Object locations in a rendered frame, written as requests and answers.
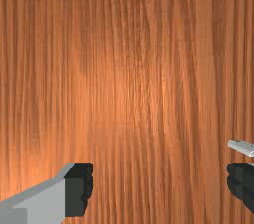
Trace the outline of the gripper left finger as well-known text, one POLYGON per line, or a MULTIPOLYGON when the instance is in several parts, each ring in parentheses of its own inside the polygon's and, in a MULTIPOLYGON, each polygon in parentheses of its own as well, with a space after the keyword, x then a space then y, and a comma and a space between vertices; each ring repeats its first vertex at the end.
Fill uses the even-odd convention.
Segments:
POLYGON ((0 202, 0 224, 62 224, 82 217, 93 190, 93 164, 68 163, 55 177, 0 202))

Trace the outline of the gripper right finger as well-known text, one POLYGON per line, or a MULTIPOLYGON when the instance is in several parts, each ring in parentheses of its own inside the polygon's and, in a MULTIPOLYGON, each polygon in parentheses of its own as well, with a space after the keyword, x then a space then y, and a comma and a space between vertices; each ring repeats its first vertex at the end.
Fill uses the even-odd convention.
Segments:
POLYGON ((230 192, 254 214, 254 164, 227 165, 227 186, 230 192))

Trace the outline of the white USB stick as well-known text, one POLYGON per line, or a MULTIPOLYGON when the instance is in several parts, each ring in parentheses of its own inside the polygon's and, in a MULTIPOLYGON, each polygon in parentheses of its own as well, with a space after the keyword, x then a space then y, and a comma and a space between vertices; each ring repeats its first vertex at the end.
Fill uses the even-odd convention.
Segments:
POLYGON ((252 143, 243 140, 229 140, 228 147, 248 157, 254 158, 254 144, 252 143))

